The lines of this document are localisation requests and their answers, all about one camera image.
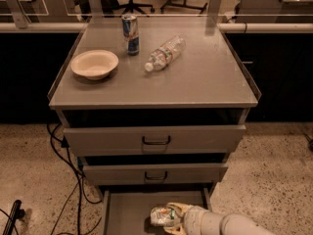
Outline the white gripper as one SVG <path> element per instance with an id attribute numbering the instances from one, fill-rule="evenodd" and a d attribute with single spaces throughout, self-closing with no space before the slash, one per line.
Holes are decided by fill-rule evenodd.
<path id="1" fill-rule="evenodd" d="M 164 227 L 163 230 L 171 235 L 220 235 L 221 214 L 183 203 L 167 203 L 169 208 L 178 215 L 184 215 L 183 225 L 177 224 Z"/>

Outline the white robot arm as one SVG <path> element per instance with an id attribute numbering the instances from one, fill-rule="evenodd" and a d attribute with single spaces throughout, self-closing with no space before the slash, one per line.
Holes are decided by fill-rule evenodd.
<path id="1" fill-rule="evenodd" d="M 179 221 L 164 227 L 171 235 L 276 235 L 242 214 L 222 215 L 200 206 L 167 203 Z"/>

